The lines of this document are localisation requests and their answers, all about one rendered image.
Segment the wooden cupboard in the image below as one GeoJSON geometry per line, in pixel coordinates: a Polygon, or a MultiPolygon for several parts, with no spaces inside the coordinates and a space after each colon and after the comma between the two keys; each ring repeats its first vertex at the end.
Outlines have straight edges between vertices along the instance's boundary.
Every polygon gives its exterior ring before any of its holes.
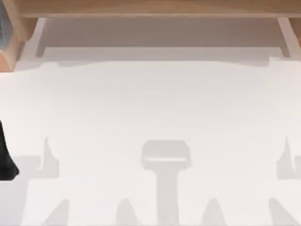
{"type": "Polygon", "coordinates": [[[301,63],[301,0],[0,0],[0,47],[25,68],[108,62],[301,63]]]}

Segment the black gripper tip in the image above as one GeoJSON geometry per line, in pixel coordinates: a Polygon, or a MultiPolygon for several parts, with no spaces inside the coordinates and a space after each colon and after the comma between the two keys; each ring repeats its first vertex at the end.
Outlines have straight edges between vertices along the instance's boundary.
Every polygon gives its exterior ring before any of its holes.
{"type": "Polygon", "coordinates": [[[19,175],[19,168],[11,158],[0,121],[0,181],[12,181],[19,175]]]}

